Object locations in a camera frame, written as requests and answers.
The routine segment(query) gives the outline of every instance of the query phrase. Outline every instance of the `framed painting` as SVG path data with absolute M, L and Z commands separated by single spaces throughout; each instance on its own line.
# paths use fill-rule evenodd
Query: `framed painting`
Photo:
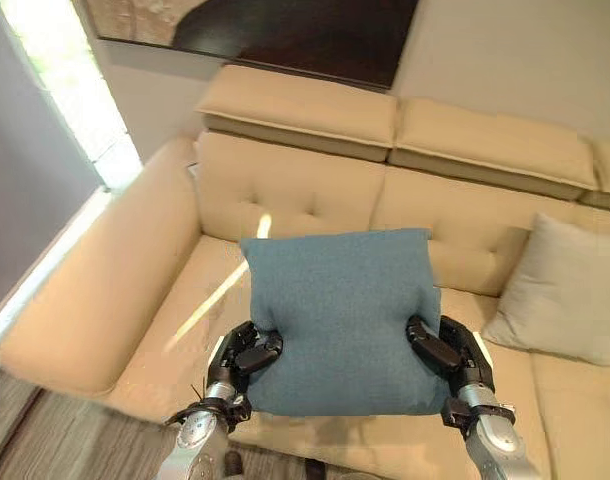
M 84 0 L 100 38 L 389 89 L 418 0 Z

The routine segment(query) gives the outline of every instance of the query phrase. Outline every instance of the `tufted button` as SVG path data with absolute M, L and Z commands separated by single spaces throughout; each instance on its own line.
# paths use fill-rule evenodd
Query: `tufted button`
M 309 202 L 305 213 L 311 215 L 312 217 L 316 216 L 316 198 L 312 198 L 312 201 Z

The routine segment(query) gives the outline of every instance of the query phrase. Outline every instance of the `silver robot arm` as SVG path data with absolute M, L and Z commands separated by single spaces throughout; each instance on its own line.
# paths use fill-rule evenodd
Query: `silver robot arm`
M 416 354 L 444 377 L 451 397 L 441 416 L 448 427 L 458 428 L 467 453 L 483 480 L 537 480 L 525 443 L 514 430 L 514 409 L 494 395 L 492 368 L 478 342 L 462 324 L 441 317 L 439 338 L 427 333 L 422 319 L 414 316 L 406 328 Z
M 237 424 L 250 418 L 252 407 L 246 396 L 249 376 L 276 361 L 283 350 L 283 340 L 276 332 L 260 343 L 258 339 L 254 324 L 245 322 L 216 346 L 205 397 L 166 422 L 182 427 L 156 480 L 243 478 L 236 468 L 228 471 L 230 465 L 224 461 L 227 436 Z

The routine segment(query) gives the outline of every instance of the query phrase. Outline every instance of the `white wall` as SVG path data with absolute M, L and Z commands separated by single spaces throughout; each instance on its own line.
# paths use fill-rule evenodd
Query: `white wall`
M 74 1 L 142 158 L 196 134 L 222 62 L 95 40 Z M 393 93 L 610 136 L 610 0 L 421 0 Z
M 423 0 L 393 92 L 610 136 L 610 0 Z

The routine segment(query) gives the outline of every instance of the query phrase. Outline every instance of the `sofa armrest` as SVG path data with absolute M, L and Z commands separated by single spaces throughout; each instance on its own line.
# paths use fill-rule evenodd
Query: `sofa armrest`
M 0 344 L 12 375 L 87 397 L 113 388 L 200 235 L 190 138 L 163 146 Z

